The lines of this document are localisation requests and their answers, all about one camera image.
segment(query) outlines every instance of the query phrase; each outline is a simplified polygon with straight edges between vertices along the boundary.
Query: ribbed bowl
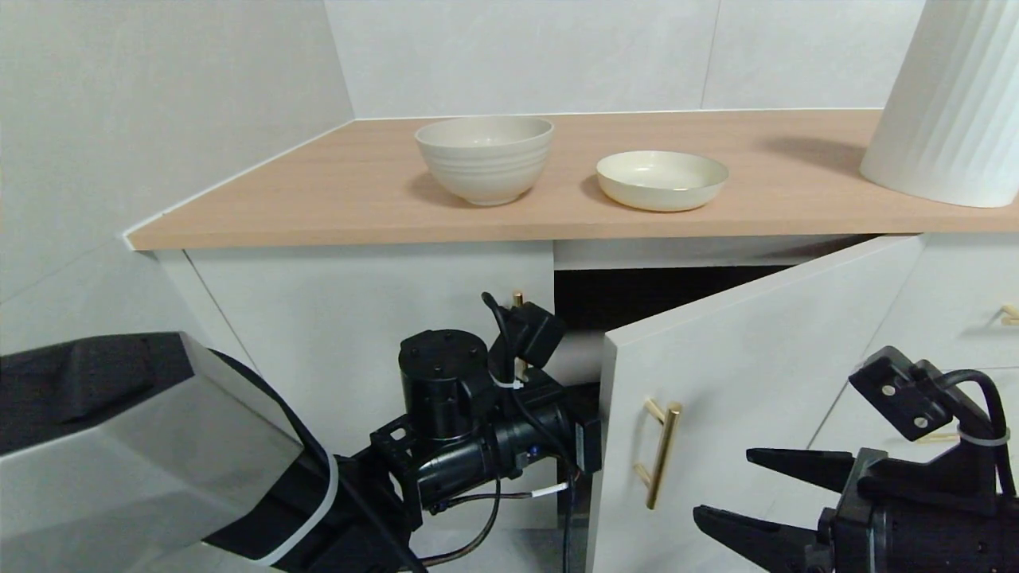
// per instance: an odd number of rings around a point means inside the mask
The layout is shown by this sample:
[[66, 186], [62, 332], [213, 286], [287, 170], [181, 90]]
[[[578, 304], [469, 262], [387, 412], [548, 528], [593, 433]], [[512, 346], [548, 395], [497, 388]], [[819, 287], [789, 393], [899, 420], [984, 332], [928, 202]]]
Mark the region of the ribbed bowl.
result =
[[943, 203], [1015, 200], [1019, 1], [927, 0], [860, 172]]
[[539, 117], [463, 117], [425, 125], [414, 139], [428, 170], [474, 205], [502, 205], [534, 187], [554, 126]]

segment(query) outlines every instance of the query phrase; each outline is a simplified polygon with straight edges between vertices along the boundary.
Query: ceramic bowl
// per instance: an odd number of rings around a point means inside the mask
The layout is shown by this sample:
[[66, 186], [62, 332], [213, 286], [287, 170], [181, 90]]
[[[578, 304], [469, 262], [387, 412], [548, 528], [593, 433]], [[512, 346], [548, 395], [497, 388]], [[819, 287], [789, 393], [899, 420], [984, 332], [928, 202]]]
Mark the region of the ceramic bowl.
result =
[[598, 161], [605, 195], [646, 211], [689, 211], [718, 195], [729, 168], [714, 159], [672, 151], [628, 151]]
[[475, 205], [509, 203], [534, 187], [552, 143], [539, 117], [463, 117], [425, 125], [414, 139], [432, 176]]

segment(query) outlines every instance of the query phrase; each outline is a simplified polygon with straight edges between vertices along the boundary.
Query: cable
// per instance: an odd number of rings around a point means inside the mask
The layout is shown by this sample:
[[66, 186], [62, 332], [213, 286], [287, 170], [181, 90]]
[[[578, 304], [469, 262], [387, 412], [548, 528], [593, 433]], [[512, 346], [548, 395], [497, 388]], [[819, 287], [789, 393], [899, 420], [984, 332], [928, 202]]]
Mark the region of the cable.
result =
[[[495, 323], [498, 325], [499, 334], [502, 336], [502, 341], [505, 346], [504, 355], [505, 363], [503, 365], [503, 375], [505, 380], [513, 381], [516, 376], [516, 368], [514, 367], [514, 359], [516, 358], [513, 352], [513, 345], [509, 338], [509, 329], [506, 328], [505, 320], [502, 318], [502, 311], [499, 308], [498, 303], [495, 299], [488, 293], [481, 294], [481, 300], [485, 303], [485, 306], [492, 311], [492, 315], [495, 317]], [[570, 459], [568, 450], [562, 446], [557, 437], [552, 435], [552, 432], [548, 431], [548, 428], [544, 426], [537, 418], [531, 414], [530, 410], [524, 406], [524, 403], [520, 400], [520, 396], [516, 390], [506, 390], [509, 393], [511, 399], [513, 400], [514, 406], [520, 411], [527, 420], [531, 427], [533, 427], [538, 433], [542, 435], [555, 452], [561, 456], [562, 462], [567, 466], [567, 478], [568, 478], [568, 499], [567, 499], [567, 511], [566, 511], [566, 522], [562, 524], [562, 573], [570, 573], [570, 526], [573, 521], [573, 506], [576, 501], [576, 489], [577, 483], [574, 479], [574, 472], [576, 470], [576, 464]]]
[[[953, 370], [942, 377], [944, 387], [949, 388], [972, 381], [980, 384], [983, 392], [983, 399], [987, 403], [987, 415], [990, 417], [990, 428], [995, 432], [995, 437], [1004, 437], [1008, 431], [1008, 424], [1005, 419], [1005, 406], [1002, 405], [1002, 397], [998, 393], [990, 376], [979, 370]], [[1012, 475], [1012, 464], [1009, 461], [1009, 446], [1003, 444], [996, 446], [995, 465], [998, 467], [998, 480], [1002, 484], [1002, 492], [1009, 497], [1016, 496], [1015, 478]]]
[[[474, 539], [471, 540], [470, 543], [464, 545], [459, 550], [451, 551], [449, 553], [434, 555], [432, 557], [426, 557], [421, 560], [421, 563], [423, 563], [426, 567], [434, 567], [436, 565], [449, 563], [450, 561], [465, 557], [469, 553], [478, 549], [478, 546], [481, 545], [482, 542], [484, 542], [485, 538], [488, 537], [488, 534], [491, 533], [492, 527], [495, 525], [495, 518], [499, 514], [499, 500], [502, 498], [502, 484], [499, 481], [499, 478], [495, 478], [495, 493], [491, 496], [493, 500], [492, 513], [488, 515], [488, 521], [485, 523], [485, 526], [481, 529], [481, 532], [478, 533], [477, 537], [475, 537]], [[400, 568], [398, 569], [398, 571], [410, 571], [410, 569]]]
[[[543, 487], [541, 489], [535, 489], [534, 491], [520, 491], [517, 493], [501, 493], [498, 496], [500, 500], [533, 500], [534, 498], [541, 498], [542, 496], [549, 496], [555, 493], [556, 491], [561, 491], [569, 487], [567, 483], [558, 483], [551, 487]], [[459, 505], [466, 504], [468, 502], [476, 502], [478, 500], [493, 500], [495, 499], [495, 493], [474, 493], [471, 496], [461, 496], [460, 498], [453, 498], [447, 500], [441, 504], [441, 510], [445, 511], [450, 508], [454, 508]]]
[[[325, 448], [322, 448], [322, 445], [315, 439], [315, 436], [312, 435], [308, 426], [301, 421], [301, 418], [299, 418], [293, 412], [290, 405], [279, 396], [279, 393], [269, 385], [269, 382], [265, 381], [262, 376], [258, 375], [254, 370], [249, 368], [248, 365], [239, 362], [233, 357], [227, 356], [215, 350], [212, 350], [212, 353], [226, 363], [227, 366], [236, 370], [242, 376], [251, 382], [252, 385], [262, 390], [266, 396], [275, 401], [276, 404], [279, 405], [279, 408], [283, 411], [283, 415], [286, 416], [286, 420], [290, 422], [290, 426], [292, 426], [293, 430], [298, 433], [298, 437], [300, 437], [305, 447], [311, 450], [315, 455], [315, 458], [319, 462], [319, 469], [328, 467], [329, 454], [326, 453]], [[358, 488], [346, 479], [342, 471], [338, 472], [337, 477], [339, 485], [343, 487], [347, 496], [351, 497], [351, 500], [353, 500], [355, 505], [361, 509], [361, 511], [365, 514], [365, 517], [368, 518], [368, 521], [375, 526], [376, 530], [378, 530], [379, 534], [382, 535], [382, 538], [390, 545], [390, 548], [392, 548], [393, 552], [399, 556], [400, 561], [407, 564], [405, 565], [406, 568], [403, 570], [414, 571], [415, 573], [428, 573], [425, 569], [425, 565], [420, 559], [418, 559], [418, 556], [414, 555], [414, 552], [411, 551], [410, 548], [396, 538], [396, 535], [392, 532], [385, 521], [372, 508], [371, 504], [369, 504], [368, 501], [362, 497]]]

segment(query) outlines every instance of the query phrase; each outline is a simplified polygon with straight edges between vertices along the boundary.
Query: open cabinet door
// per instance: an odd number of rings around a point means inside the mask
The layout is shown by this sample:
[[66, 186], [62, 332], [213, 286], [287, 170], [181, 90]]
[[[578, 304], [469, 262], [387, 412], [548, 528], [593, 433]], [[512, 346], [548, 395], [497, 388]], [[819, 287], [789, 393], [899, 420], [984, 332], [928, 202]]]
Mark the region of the open cabinet door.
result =
[[[788, 480], [745, 451], [807, 447], [924, 241], [877, 238], [608, 332], [588, 571], [756, 571], [703, 535], [693, 508], [772, 509]], [[653, 473], [664, 428], [648, 399], [683, 407], [654, 510], [634, 469]]]

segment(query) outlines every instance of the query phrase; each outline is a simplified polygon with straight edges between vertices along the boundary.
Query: white cabinet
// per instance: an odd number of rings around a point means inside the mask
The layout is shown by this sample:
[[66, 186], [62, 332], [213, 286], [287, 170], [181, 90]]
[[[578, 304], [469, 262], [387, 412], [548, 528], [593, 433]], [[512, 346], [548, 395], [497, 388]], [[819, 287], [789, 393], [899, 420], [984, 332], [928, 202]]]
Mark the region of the white cabinet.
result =
[[927, 235], [926, 249], [870, 350], [892, 345], [943, 370], [1019, 366], [1019, 233]]
[[[1019, 304], [1019, 235], [858, 241], [837, 238], [823, 249], [835, 252], [812, 259], [815, 241], [785, 251], [761, 244], [752, 260], [811, 260], [607, 334], [604, 469], [592, 491], [588, 571], [755, 570], [701, 534], [692, 509], [707, 504], [812, 525], [820, 507], [834, 503], [827, 493], [752, 466], [744, 452], [807, 448], [815, 436], [814, 448], [826, 448], [826, 436], [850, 432], [840, 413], [850, 412], [849, 420], [860, 405], [842, 392], [846, 376], [879, 346], [943, 369], [1019, 368], [1019, 327], [1001, 324], [1000, 315], [1003, 305]], [[577, 243], [558, 245], [554, 255], [549, 242], [189, 255], [261, 373], [328, 449], [353, 454], [404, 412], [396, 365], [403, 338], [442, 327], [495, 336], [482, 291], [505, 304], [520, 290], [554, 310], [556, 268], [632, 267], [635, 258], [637, 266], [739, 264], [721, 244], [699, 243], [703, 253], [693, 255], [679, 243], [649, 245]], [[645, 411], [647, 399], [684, 408], [653, 511], [634, 471], [636, 463], [652, 467], [657, 454], [661, 426]], [[884, 444], [876, 436], [848, 449], [860, 446]], [[546, 461], [503, 488], [553, 480]], [[466, 504], [426, 527], [474, 530], [488, 509]], [[547, 498], [503, 504], [498, 526], [554, 527], [554, 509]], [[478, 559], [497, 550], [483, 546]]]
[[[878, 238], [609, 332], [588, 569], [745, 570], [697, 530], [693, 508], [768, 511], [781, 476], [744, 452], [807, 447], [923, 247], [919, 237]], [[656, 455], [647, 398], [684, 408], [653, 511], [634, 471]]]
[[[422, 330], [495, 338], [481, 293], [515, 290], [553, 308], [550, 243], [190, 251], [203, 282], [265, 379], [329, 451], [354, 455], [405, 412], [396, 356]], [[555, 481], [544, 460], [504, 491]], [[464, 504], [425, 527], [480, 529], [488, 504]], [[555, 527], [553, 497], [502, 504], [499, 527]]]
[[[1019, 328], [991, 317], [1019, 296], [1017, 264], [1012, 236], [882, 237], [610, 331], [588, 570], [756, 571], [701, 534], [693, 508], [814, 525], [830, 496], [803, 493], [804, 484], [747, 463], [745, 451], [804, 449], [819, 430], [851, 435], [858, 403], [821, 424], [847, 375], [882, 344], [946, 369], [1015, 365]], [[657, 455], [661, 425], [647, 399], [683, 405], [653, 511], [634, 471]]]

